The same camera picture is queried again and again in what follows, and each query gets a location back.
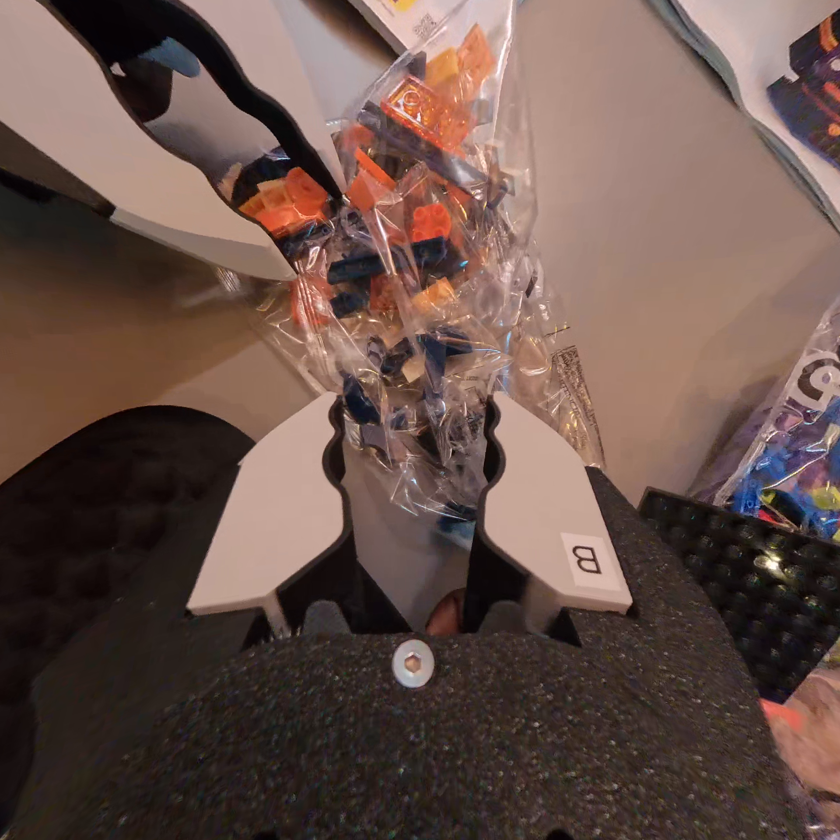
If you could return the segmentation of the black textured seat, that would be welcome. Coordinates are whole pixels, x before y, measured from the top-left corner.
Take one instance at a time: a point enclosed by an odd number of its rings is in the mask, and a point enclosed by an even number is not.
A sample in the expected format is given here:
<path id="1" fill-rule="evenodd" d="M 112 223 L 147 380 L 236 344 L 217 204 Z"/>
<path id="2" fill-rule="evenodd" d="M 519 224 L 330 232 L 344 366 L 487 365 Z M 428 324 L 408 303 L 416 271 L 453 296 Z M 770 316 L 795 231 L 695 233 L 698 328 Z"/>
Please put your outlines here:
<path id="1" fill-rule="evenodd" d="M 32 684 L 255 441 L 184 406 L 97 420 L 2 483 L 2 824 L 35 750 Z"/>

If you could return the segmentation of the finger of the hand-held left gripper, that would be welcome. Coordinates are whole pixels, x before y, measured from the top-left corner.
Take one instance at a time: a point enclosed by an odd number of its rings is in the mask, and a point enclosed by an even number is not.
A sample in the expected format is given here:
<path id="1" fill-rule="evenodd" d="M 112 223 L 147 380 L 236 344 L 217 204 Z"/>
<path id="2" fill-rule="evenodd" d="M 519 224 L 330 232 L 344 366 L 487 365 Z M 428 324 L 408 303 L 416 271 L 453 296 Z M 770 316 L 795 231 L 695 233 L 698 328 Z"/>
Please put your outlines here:
<path id="1" fill-rule="evenodd" d="M 66 2 L 66 22 L 167 151 L 220 186 L 236 165 L 300 167 L 331 196 L 338 155 L 274 2 Z"/>
<path id="2" fill-rule="evenodd" d="M 295 272 L 192 163 L 121 104 L 102 63 L 39 2 L 1 3 L 2 124 L 113 205 L 113 224 L 264 280 Z"/>

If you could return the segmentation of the instruction booklet with controller picture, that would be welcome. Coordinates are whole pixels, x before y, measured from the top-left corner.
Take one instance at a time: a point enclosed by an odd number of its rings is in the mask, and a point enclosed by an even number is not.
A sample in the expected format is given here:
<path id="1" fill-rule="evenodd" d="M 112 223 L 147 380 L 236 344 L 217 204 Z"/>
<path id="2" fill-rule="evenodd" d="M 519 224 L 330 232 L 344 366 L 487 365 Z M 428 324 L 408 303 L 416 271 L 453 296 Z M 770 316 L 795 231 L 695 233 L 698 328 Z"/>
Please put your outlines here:
<path id="1" fill-rule="evenodd" d="M 429 48 L 435 56 L 458 48 L 474 27 L 497 59 L 508 53 L 519 1 L 352 1 L 364 20 L 398 55 Z"/>

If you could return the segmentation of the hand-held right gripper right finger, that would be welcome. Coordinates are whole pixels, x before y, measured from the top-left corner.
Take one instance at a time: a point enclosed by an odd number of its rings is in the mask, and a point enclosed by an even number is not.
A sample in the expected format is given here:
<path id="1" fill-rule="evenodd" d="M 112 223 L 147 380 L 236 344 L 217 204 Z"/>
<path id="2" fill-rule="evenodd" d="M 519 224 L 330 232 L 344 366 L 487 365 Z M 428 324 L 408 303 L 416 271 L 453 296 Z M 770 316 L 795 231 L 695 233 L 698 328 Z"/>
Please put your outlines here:
<path id="1" fill-rule="evenodd" d="M 503 392 L 488 400 L 485 436 L 464 630 L 499 603 L 519 605 L 543 635 L 570 634 L 571 610 L 628 614 L 634 600 L 583 459 Z"/>

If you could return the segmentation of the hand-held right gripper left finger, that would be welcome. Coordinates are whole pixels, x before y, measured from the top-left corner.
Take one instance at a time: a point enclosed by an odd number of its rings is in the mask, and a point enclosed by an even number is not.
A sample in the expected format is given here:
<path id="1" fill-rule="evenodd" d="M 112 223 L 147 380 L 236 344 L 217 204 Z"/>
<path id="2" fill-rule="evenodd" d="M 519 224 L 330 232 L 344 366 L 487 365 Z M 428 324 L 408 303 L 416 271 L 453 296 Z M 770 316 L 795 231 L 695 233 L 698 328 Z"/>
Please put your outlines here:
<path id="1" fill-rule="evenodd" d="M 288 637 L 325 601 L 354 633 L 396 634 L 396 608 L 358 561 L 344 472 L 343 404 L 328 393 L 242 459 L 186 609 L 259 608 Z"/>

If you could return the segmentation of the instruction booklet with dark model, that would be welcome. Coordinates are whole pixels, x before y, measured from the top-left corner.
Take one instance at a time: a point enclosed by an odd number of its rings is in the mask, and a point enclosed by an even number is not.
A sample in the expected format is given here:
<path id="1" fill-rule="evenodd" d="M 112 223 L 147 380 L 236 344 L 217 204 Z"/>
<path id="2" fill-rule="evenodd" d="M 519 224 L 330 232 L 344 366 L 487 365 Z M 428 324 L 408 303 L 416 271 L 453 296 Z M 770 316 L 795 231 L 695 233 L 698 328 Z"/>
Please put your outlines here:
<path id="1" fill-rule="evenodd" d="M 839 2 L 651 2 L 839 229 Z"/>

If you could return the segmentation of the black studded baseplate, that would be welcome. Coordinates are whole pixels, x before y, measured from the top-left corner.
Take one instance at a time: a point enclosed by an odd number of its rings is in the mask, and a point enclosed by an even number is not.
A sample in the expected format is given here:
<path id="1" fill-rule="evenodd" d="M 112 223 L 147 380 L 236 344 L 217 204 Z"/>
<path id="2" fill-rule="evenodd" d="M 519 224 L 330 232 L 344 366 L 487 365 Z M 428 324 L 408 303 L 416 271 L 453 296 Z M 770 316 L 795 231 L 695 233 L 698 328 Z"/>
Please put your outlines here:
<path id="1" fill-rule="evenodd" d="M 838 544 L 652 487 L 638 511 L 721 615 L 760 696 L 786 702 L 838 642 Z"/>

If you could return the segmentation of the clear bag of blue bricks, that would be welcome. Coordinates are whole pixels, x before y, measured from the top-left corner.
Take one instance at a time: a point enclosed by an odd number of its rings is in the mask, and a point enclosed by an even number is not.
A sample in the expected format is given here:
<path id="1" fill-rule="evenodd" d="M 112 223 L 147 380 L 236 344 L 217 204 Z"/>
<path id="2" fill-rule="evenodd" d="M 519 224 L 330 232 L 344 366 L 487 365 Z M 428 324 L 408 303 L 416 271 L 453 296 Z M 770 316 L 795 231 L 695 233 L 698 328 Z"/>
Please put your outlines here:
<path id="1" fill-rule="evenodd" d="M 839 300 L 791 371 L 700 471 L 689 497 L 839 540 Z"/>

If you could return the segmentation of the pinkish plastic bag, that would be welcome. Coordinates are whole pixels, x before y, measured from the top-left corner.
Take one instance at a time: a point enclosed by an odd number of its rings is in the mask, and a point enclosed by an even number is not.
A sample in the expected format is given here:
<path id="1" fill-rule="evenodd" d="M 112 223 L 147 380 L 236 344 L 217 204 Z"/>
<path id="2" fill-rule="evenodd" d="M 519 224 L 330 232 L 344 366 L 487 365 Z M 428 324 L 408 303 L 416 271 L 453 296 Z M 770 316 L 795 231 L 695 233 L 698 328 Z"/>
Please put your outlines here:
<path id="1" fill-rule="evenodd" d="M 839 643 L 783 703 L 761 700 L 806 838 L 839 838 Z"/>

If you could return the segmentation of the clear bag of orange bricks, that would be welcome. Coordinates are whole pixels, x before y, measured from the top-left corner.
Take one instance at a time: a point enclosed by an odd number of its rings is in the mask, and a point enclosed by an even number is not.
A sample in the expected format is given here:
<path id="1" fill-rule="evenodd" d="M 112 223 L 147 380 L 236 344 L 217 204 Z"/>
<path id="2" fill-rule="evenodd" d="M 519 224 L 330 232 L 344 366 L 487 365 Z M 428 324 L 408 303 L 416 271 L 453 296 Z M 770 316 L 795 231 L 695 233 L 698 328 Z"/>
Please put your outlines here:
<path id="1" fill-rule="evenodd" d="M 241 201 L 273 211 L 297 276 L 255 307 L 390 501 L 467 546 L 488 400 L 505 393 L 589 466 L 603 447 L 538 215 L 517 2 L 459 2 L 360 95 L 332 139 L 348 188 L 315 197 L 270 152 Z"/>

